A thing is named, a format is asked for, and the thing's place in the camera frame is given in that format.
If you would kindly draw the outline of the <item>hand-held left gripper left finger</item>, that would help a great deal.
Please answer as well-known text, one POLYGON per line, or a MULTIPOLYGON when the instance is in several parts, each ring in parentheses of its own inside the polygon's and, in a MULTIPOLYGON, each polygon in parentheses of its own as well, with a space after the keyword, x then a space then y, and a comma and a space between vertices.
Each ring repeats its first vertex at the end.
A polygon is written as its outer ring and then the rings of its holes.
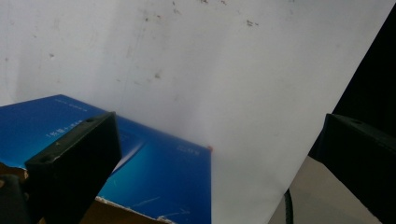
POLYGON ((78 224, 121 159, 116 114, 82 121, 25 162, 33 222, 78 224))

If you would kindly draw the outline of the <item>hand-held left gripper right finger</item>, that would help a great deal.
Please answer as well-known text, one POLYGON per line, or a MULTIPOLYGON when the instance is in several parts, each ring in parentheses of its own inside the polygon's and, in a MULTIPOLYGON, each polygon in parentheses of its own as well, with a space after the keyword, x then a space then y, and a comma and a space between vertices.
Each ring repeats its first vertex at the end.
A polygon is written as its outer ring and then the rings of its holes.
POLYGON ((310 156, 382 224, 396 224, 395 137, 362 121, 328 114, 310 156))

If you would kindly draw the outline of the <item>blue cardboard box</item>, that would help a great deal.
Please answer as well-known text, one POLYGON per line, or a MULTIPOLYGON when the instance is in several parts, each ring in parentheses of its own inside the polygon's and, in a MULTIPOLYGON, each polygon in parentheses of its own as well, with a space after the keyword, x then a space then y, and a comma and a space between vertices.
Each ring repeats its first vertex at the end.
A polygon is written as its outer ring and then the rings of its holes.
MULTIPOLYGON (((36 224, 25 162, 107 113, 64 95, 0 106, 0 224, 36 224)), ((211 153, 116 115, 121 159, 78 224, 211 224, 211 153)))

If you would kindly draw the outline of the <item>white table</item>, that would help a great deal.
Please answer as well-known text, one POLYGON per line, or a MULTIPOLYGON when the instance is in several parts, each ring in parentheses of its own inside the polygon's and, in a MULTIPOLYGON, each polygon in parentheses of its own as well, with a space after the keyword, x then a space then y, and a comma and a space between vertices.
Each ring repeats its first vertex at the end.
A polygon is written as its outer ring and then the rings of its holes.
POLYGON ((396 0, 0 0, 0 105, 53 94, 213 149, 266 224, 396 0))

